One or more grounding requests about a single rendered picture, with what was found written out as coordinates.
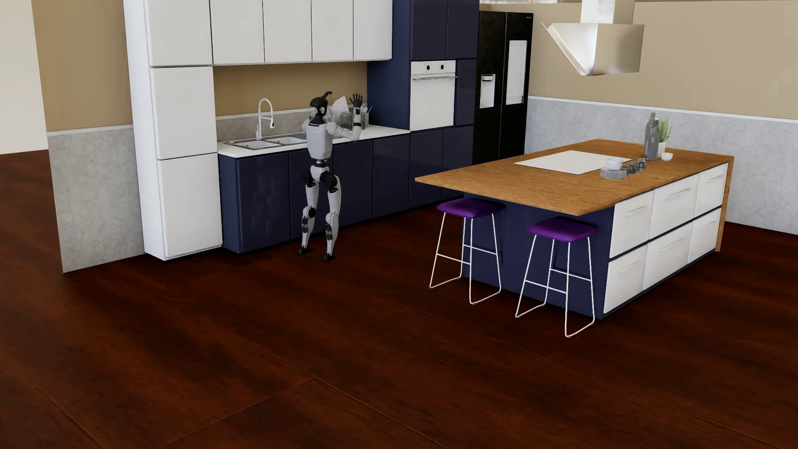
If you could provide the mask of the white robot left leg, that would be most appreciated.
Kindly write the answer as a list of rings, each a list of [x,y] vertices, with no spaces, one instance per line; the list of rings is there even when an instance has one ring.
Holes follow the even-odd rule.
[[[305,181],[306,207],[303,209],[303,218],[301,221],[303,237],[301,247],[298,250],[299,254],[310,252],[308,244],[310,235],[314,230],[314,221],[317,214],[316,207],[318,204],[319,192],[318,182],[321,172],[323,172],[322,167],[313,165],[303,174],[303,179]]]

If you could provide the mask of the white flat cooktop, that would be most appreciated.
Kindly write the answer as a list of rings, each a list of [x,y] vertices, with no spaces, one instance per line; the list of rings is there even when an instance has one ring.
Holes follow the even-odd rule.
[[[532,168],[543,168],[573,175],[582,175],[593,170],[601,169],[606,165],[606,158],[610,156],[587,153],[577,150],[567,150],[554,153],[539,158],[531,158],[515,162],[516,165],[524,165]]]

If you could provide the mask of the white kitchen countertop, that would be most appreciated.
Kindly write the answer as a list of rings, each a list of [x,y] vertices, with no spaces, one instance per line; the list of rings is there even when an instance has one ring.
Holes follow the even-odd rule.
[[[360,137],[360,141],[366,141],[370,139],[377,139],[377,138],[387,138],[397,135],[409,134],[410,131],[408,129],[400,129],[400,128],[390,128],[384,126],[371,126],[369,125],[368,128],[362,130],[362,134]],[[304,134],[304,132],[293,133],[293,134],[283,134],[283,135],[274,135],[268,137],[276,137],[276,136],[286,136],[286,135],[300,135]],[[273,148],[264,148],[260,150],[250,150],[247,148],[239,148],[235,146],[225,145],[223,141],[217,143],[217,153],[219,155],[228,156],[230,158],[248,158],[252,156],[260,156],[264,154],[273,154],[273,153],[282,153],[286,151],[294,151],[294,150],[301,150],[306,149],[307,144],[300,144],[300,145],[293,145],[293,146],[282,146],[282,147],[273,147]]]

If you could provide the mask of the steel double sink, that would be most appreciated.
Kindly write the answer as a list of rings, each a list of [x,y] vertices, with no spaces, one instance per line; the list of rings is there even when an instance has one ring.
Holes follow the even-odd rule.
[[[304,134],[300,135],[286,135],[276,137],[266,137],[254,140],[240,140],[240,141],[224,141],[225,145],[235,146],[239,148],[247,148],[250,150],[260,150],[264,148],[293,146],[306,143]]]

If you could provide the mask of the wooden top kitchen island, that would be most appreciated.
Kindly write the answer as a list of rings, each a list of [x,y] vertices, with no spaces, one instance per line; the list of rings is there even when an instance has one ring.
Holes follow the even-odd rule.
[[[593,225],[591,237],[595,320],[601,320],[721,246],[734,158],[670,149],[673,159],[646,164],[621,180],[600,169],[573,175],[516,165],[567,150],[643,157],[643,146],[593,139],[513,158],[494,160],[416,178],[426,185],[458,190],[464,197],[504,206],[495,214],[502,291],[520,294],[534,235],[529,225],[564,217]],[[490,216],[474,219],[473,246],[494,250]],[[547,283],[552,240],[538,237],[527,279]],[[566,244],[554,245],[554,266],[566,269]],[[571,273],[589,276],[586,240],[571,245]],[[473,251],[473,281],[499,289],[493,254]],[[544,302],[544,287],[527,284],[520,311]],[[588,281],[570,280],[569,311],[591,318]]]

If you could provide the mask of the white robot right leg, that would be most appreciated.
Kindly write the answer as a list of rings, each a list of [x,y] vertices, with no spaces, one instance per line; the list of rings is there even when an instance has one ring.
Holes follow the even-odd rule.
[[[323,260],[330,261],[334,260],[334,245],[338,236],[342,191],[338,176],[330,172],[328,168],[324,168],[320,175],[320,181],[328,188],[327,197],[330,211],[325,216],[326,254],[323,256]]]

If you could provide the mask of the white built-in oven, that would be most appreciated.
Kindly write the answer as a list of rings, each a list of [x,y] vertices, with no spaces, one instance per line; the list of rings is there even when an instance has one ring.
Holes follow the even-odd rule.
[[[410,73],[410,131],[453,126],[456,61],[414,61]]]

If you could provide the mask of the white range hood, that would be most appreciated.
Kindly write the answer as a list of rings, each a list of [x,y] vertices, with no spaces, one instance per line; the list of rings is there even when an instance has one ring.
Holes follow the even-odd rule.
[[[582,0],[580,22],[545,27],[580,75],[637,73],[644,25],[633,24],[635,1]]]

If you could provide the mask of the navy tall oven cabinet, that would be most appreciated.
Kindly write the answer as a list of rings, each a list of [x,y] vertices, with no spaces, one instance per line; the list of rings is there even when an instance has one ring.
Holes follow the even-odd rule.
[[[453,114],[432,128],[471,126],[475,116],[475,79],[479,0],[393,0],[392,58],[368,63],[367,102],[376,112],[370,124],[410,131],[426,129],[412,120],[415,67],[430,67],[441,80],[441,66],[453,72]]]

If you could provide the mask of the white curved faucet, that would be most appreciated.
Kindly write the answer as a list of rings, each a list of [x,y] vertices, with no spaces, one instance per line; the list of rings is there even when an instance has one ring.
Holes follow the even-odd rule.
[[[263,112],[263,109],[262,109],[262,105],[263,105],[264,102],[266,102],[268,104],[268,106],[269,106],[269,113],[268,113],[267,117],[264,117],[264,112]],[[256,133],[255,133],[255,139],[256,140],[261,140],[264,137],[263,136],[263,128],[264,128],[263,127],[263,120],[268,120],[268,124],[269,124],[268,127],[269,128],[275,128],[274,108],[273,108],[273,105],[272,105],[271,101],[268,98],[266,98],[266,97],[261,98],[261,100],[258,103],[257,127],[256,127]]]

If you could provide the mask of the tall white pantry cabinet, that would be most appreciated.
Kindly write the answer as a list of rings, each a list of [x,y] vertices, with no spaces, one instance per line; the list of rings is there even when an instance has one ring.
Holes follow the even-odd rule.
[[[209,0],[124,0],[145,252],[223,243]]]

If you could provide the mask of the navy base cabinets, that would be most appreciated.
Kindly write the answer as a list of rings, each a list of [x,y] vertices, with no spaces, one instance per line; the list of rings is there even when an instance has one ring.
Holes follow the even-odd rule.
[[[342,182],[341,227],[460,196],[415,178],[473,163],[471,126],[366,141],[337,138],[330,171]],[[249,252],[300,239],[307,149],[248,158],[219,155],[223,247]]]

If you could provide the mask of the black double-door refrigerator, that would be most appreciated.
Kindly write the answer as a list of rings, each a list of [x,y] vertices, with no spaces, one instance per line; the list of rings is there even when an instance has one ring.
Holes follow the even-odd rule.
[[[532,13],[481,11],[473,164],[524,154]]]

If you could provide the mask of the grey tall bottle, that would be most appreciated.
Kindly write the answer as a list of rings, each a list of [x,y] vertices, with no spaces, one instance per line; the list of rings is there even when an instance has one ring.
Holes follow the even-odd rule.
[[[644,158],[648,161],[658,159],[660,119],[653,112],[645,128]]]

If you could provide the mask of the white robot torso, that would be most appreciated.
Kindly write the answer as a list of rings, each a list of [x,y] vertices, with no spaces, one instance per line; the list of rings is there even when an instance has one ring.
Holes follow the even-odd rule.
[[[335,122],[327,122],[323,125],[314,125],[311,119],[303,123],[308,153],[315,160],[316,167],[325,167],[326,161],[331,158],[333,151],[333,135],[328,131],[336,128]]]

